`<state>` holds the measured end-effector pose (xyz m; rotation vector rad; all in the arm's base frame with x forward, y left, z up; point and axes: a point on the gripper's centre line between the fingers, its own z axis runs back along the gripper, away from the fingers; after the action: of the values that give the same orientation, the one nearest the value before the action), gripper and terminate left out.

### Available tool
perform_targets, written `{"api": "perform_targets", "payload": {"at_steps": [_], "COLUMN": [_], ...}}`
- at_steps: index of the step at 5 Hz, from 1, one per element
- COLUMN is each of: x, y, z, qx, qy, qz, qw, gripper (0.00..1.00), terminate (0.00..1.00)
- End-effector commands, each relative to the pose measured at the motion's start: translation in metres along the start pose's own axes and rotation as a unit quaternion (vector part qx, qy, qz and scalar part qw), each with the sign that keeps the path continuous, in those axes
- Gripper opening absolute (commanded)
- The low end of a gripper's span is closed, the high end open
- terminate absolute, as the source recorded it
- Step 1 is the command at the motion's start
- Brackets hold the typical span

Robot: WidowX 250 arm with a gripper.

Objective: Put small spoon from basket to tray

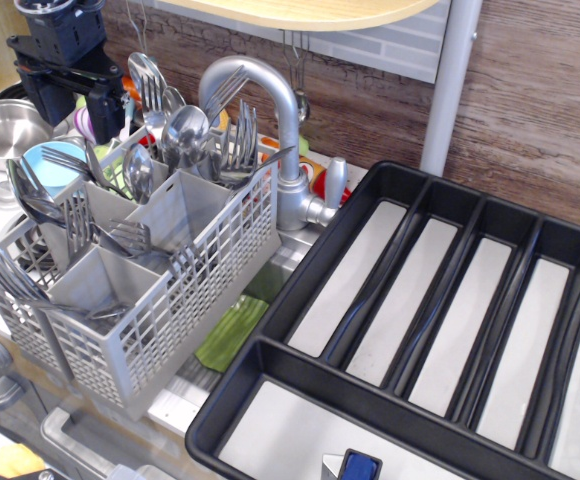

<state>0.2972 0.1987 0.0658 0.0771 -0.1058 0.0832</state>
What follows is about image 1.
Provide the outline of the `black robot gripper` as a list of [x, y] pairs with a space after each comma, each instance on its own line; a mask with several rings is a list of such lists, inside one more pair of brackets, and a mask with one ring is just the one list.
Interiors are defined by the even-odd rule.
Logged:
[[21, 83], [42, 119], [58, 126], [75, 109], [73, 92], [90, 92], [87, 109], [96, 143], [117, 137], [125, 125], [125, 92], [123, 70], [104, 51], [105, 3], [16, 1], [14, 6], [29, 33], [9, 37], [7, 45], [15, 52]]

